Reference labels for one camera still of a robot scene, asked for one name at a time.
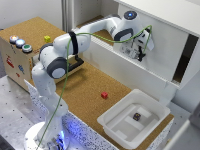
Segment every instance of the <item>brown box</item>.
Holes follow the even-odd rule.
[[[0,31],[0,50],[6,74],[25,90],[28,90],[24,83],[24,79],[29,81],[32,78],[31,70],[34,66],[33,57],[36,57],[39,54],[40,48],[46,44],[44,36],[50,36],[50,43],[52,43],[56,37],[63,34],[65,34],[64,31],[39,17]],[[21,49],[10,44],[9,38],[12,35],[17,35],[20,39],[24,39],[26,44],[32,46],[33,51],[29,54],[25,54]],[[76,62],[74,56],[69,59],[69,62],[72,64]],[[81,67],[78,67],[70,72],[70,74],[80,68]]]

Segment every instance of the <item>red ball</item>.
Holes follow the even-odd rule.
[[[107,92],[102,92],[102,93],[101,93],[101,97],[102,97],[103,99],[108,98],[108,93],[107,93]]]

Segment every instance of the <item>cork surface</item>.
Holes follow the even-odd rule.
[[[59,95],[63,84],[64,81],[57,84],[56,92]],[[108,93],[106,100],[101,98],[101,92],[104,91]],[[97,118],[130,92],[131,89],[128,87],[85,62],[82,69],[69,76],[63,99],[72,113],[123,150],[104,133]],[[172,119],[173,115],[169,115],[136,150],[145,150]]]
[[[97,17],[95,17],[95,18],[93,18],[93,19],[91,19],[91,20],[89,20],[89,21],[87,21],[87,22],[85,22],[83,24],[78,25],[77,27],[81,28],[82,26],[84,26],[84,25],[86,25],[86,24],[88,24],[90,22],[94,22],[94,21],[97,21],[97,20],[102,19],[102,18],[103,18],[103,16],[97,16]],[[94,34],[97,34],[99,36],[107,38],[108,40],[112,40],[113,41],[113,38],[111,37],[111,35],[108,33],[107,30],[101,30],[101,31],[95,32]],[[111,46],[114,45],[114,43],[112,43],[112,42],[108,42],[108,41],[103,40],[103,39],[101,39],[101,40],[104,41],[104,42],[106,42],[106,43],[108,43]]]
[[[30,44],[32,46],[32,53],[38,53],[39,49],[46,44],[44,36],[50,36],[50,43],[52,43],[56,37],[63,34],[65,34],[64,31],[40,17],[30,19],[0,31],[0,36],[7,42],[9,42],[9,38],[12,35],[17,35],[20,39],[24,39],[26,44]]]

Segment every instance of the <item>black cap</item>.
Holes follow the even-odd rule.
[[[127,20],[133,20],[137,17],[137,13],[135,11],[127,11],[124,14],[124,18]]]

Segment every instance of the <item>cable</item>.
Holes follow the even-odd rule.
[[[150,38],[150,35],[151,35],[151,32],[152,32],[152,25],[147,26],[146,28],[144,28],[143,30],[141,30],[141,31],[140,31],[139,33],[137,33],[136,35],[134,35],[134,36],[132,36],[131,38],[129,38],[129,39],[127,39],[127,40],[124,40],[124,41],[112,41],[112,40],[106,39],[106,38],[104,38],[104,37],[101,37],[101,36],[99,36],[99,35],[96,35],[96,34],[94,34],[94,33],[78,33],[78,34],[76,34],[76,35],[78,36],[78,35],[83,35],[83,34],[89,34],[89,35],[93,35],[93,36],[95,36],[95,37],[101,38],[101,39],[103,39],[103,40],[106,40],[106,41],[108,41],[108,42],[112,42],[112,43],[124,43],[124,42],[127,42],[127,41],[129,41],[129,40],[134,39],[135,37],[137,37],[138,35],[140,35],[145,29],[148,29],[149,27],[150,27],[150,32],[149,32],[149,36],[148,36],[148,39],[147,39],[147,42],[146,42],[146,44],[145,44],[145,48],[144,48],[144,51],[143,51],[143,53],[145,53],[146,48],[147,48],[147,44],[148,44],[148,42],[149,42],[149,38]],[[68,59],[68,58],[69,58],[69,45],[70,45],[70,42],[71,42],[71,38],[70,38],[70,40],[69,40],[69,42],[68,42],[68,44],[67,44],[67,67],[69,66],[69,59]],[[56,114],[56,112],[57,112],[57,110],[58,110],[58,107],[59,107],[59,105],[60,105],[60,101],[61,101],[61,99],[62,99],[64,90],[65,90],[65,87],[66,87],[67,79],[68,79],[68,69],[67,69],[66,78],[65,78],[65,83],[64,83],[62,92],[61,92],[61,94],[60,94],[60,98],[59,98],[58,104],[57,104],[57,106],[56,106],[56,109],[55,109],[55,111],[54,111],[54,113],[53,113],[53,115],[52,115],[52,117],[51,117],[49,123],[47,124],[47,127],[46,127],[46,129],[45,129],[45,131],[44,131],[44,133],[43,133],[43,135],[42,135],[42,138],[41,138],[40,143],[38,144],[38,147],[37,147],[36,150],[38,150],[38,148],[40,147],[40,145],[41,145],[41,143],[42,143],[42,140],[43,140],[43,138],[44,138],[44,135],[45,135],[45,133],[46,133],[46,131],[47,131],[47,129],[48,129],[48,127],[49,127],[49,125],[50,125],[50,123],[51,123],[53,117],[55,116],[55,114]]]

